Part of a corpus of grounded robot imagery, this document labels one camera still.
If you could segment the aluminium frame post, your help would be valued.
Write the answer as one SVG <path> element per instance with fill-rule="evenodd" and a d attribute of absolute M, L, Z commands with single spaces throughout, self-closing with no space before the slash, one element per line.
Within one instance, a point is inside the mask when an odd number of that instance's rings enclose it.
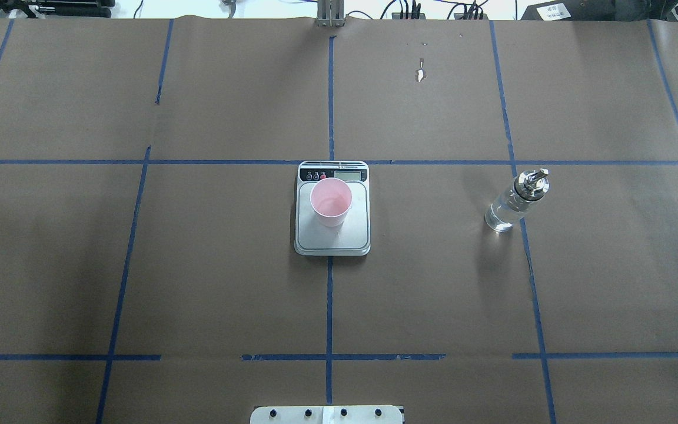
<path fill-rule="evenodd" d="M 344 0 L 317 0 L 315 24 L 323 28 L 343 27 L 346 22 Z"/>

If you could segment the glass sauce bottle metal spout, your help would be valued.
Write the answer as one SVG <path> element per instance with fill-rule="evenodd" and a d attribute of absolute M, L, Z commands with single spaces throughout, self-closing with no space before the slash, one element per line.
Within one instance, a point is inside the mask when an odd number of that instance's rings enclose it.
<path fill-rule="evenodd" d="M 496 233 L 510 231 L 549 193 L 549 169 L 541 167 L 519 173 L 511 185 L 490 204 L 484 222 Z"/>

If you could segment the pink plastic cup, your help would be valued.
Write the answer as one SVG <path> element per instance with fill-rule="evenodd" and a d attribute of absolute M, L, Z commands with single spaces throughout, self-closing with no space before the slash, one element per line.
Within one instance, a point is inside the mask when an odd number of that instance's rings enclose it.
<path fill-rule="evenodd" d="M 348 182 L 337 178 L 318 180 L 310 191 L 310 206 L 326 227 L 342 225 L 353 203 Z"/>

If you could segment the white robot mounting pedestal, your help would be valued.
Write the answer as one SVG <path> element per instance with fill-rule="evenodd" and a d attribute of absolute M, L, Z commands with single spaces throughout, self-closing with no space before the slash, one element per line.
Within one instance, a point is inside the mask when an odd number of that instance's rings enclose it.
<path fill-rule="evenodd" d="M 250 423 L 404 423 L 395 405 L 317 405 L 257 407 Z"/>

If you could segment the black box white label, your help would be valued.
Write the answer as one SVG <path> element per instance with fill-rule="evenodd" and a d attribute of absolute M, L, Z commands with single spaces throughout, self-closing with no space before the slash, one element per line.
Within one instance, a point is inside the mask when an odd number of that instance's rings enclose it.
<path fill-rule="evenodd" d="M 525 8 L 519 20 L 643 21 L 660 5 L 660 1 L 544 1 Z"/>

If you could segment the silver digital kitchen scale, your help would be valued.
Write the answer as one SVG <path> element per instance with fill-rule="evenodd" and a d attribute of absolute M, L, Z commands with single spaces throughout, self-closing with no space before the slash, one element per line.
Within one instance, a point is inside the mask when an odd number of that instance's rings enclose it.
<path fill-rule="evenodd" d="M 369 166 L 303 161 L 295 191 L 294 250 L 307 257 L 361 257 L 371 250 Z"/>

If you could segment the black folded tripod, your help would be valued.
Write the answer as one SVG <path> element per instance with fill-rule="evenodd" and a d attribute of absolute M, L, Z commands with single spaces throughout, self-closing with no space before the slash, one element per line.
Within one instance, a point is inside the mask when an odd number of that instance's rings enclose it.
<path fill-rule="evenodd" d="M 27 18 L 41 16 L 111 17 L 115 1 L 0 1 L 0 10 L 19 10 Z"/>

